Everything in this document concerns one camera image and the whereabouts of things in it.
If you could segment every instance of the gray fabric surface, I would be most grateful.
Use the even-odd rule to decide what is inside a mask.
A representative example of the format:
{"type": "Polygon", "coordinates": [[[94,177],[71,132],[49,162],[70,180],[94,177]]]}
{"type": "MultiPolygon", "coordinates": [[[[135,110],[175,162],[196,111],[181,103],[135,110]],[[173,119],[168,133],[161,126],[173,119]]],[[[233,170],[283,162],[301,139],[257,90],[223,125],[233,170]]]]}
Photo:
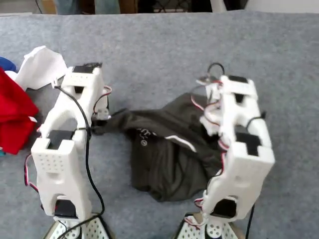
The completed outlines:
{"type": "MultiPolygon", "coordinates": [[[[68,65],[104,63],[111,110],[164,106],[195,86],[207,64],[255,81],[268,111],[276,165],[264,183],[251,239],[316,239],[319,234],[319,15],[232,12],[0,18],[0,54],[20,65],[45,44],[68,65]]],[[[45,116],[58,92],[28,91],[45,116]]],[[[0,238],[40,239],[52,223],[23,184],[23,160],[0,158],[0,238]]],[[[91,140],[91,168],[106,204],[104,218],[119,239],[167,239],[191,200],[158,203],[130,186],[130,144],[123,135],[91,140]]],[[[91,191],[95,210],[99,210],[91,191]]],[[[238,221],[245,228],[246,221],[238,221]]]]}

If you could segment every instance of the crumpled cloth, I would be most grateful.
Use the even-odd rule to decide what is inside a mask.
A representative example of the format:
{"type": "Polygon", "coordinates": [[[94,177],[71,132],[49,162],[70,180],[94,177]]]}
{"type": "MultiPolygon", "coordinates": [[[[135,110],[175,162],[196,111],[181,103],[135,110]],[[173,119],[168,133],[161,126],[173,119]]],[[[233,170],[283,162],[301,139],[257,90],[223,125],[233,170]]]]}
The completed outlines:
{"type": "Polygon", "coordinates": [[[38,108],[1,68],[0,69],[0,146],[17,154],[33,131],[38,108]]]}

